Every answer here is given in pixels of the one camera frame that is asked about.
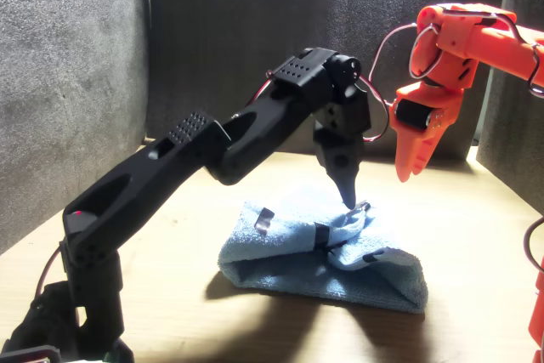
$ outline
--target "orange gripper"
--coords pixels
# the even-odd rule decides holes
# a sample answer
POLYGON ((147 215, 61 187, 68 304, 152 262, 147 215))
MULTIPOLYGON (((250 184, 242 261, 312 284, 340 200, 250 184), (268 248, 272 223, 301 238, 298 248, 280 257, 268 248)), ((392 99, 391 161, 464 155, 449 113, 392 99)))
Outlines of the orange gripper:
POLYGON ((419 174, 426 166, 444 131, 456 121, 462 104, 463 90, 431 87, 417 82, 397 90, 397 99, 389 107, 391 128, 397 132, 395 167, 401 182, 411 173, 419 174), (427 129, 415 129, 396 116, 404 99, 432 108, 427 129))
MULTIPOLYGON (((417 16, 420 36, 410 69, 413 77, 425 76, 429 85, 418 82, 397 90, 398 98, 389 110, 391 128, 397 132, 395 166, 400 181, 427 166, 445 129, 456 121, 463 90, 472 86, 480 61, 525 80, 532 77, 531 86, 544 87, 544 69, 539 68, 544 67, 544 33, 515 22, 514 13, 484 4, 454 3, 421 10, 417 16), (432 109, 426 127, 411 124, 407 104, 403 112, 410 115, 399 120, 397 106, 403 99, 419 104, 413 108, 414 115, 427 115, 432 109)), ((542 98, 544 91, 539 92, 542 98)))

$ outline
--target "gray foam wall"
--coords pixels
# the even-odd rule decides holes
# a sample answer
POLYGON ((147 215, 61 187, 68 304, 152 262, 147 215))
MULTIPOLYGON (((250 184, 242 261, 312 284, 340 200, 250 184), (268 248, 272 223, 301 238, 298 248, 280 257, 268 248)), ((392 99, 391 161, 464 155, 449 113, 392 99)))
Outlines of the gray foam wall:
MULTIPOLYGON (((544 31, 542 0, 505 0, 518 23, 544 31)), ((478 150, 478 160, 531 206, 544 213, 544 99, 531 96, 527 82, 495 71, 478 150)))
MULTIPOLYGON (((194 108, 225 120, 264 82, 264 73, 306 47, 332 48, 358 57, 368 72, 382 37, 409 23, 427 4, 501 0, 151 0, 150 103, 148 132, 159 137, 194 108)), ((407 61, 414 34, 399 34, 383 50, 375 84, 387 99, 412 83, 407 61)), ((478 121, 488 70, 480 66, 466 92, 459 121, 436 156, 465 159, 478 121)), ((371 103, 373 131, 384 124, 371 103)), ((313 152, 311 122, 285 149, 313 152)), ((396 136, 368 144, 370 155, 394 154, 396 136)))
POLYGON ((144 16, 143 0, 0 0, 0 252, 139 146, 144 16))

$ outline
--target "folded towel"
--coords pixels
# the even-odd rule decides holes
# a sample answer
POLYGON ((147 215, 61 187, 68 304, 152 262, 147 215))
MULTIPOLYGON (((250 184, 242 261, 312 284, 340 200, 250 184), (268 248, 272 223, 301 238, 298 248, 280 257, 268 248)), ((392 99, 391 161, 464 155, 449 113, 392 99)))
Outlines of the folded towel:
POLYGON ((394 226, 363 203, 349 212, 336 192, 295 191, 265 207, 245 203, 219 254, 233 284, 421 313, 428 290, 419 260, 394 226))

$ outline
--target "wooden table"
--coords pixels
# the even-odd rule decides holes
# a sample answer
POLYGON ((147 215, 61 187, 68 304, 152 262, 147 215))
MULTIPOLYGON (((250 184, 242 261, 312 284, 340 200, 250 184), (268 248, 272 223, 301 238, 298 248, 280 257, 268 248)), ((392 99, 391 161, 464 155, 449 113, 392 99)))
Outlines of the wooden table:
MULTIPOLYGON (((532 361, 537 273, 522 237, 538 214, 474 159, 405 184, 392 164, 360 166, 359 198, 389 205, 422 260, 424 316, 237 290, 219 274, 242 203, 293 181, 334 189, 311 156, 275 154, 232 187, 200 171, 121 249, 123 339, 137 361, 532 361)), ((0 257, 0 337, 21 322, 62 236, 58 214, 0 257)), ((544 232, 533 242, 540 257, 544 232)), ((48 281, 63 279, 57 259, 48 281)))

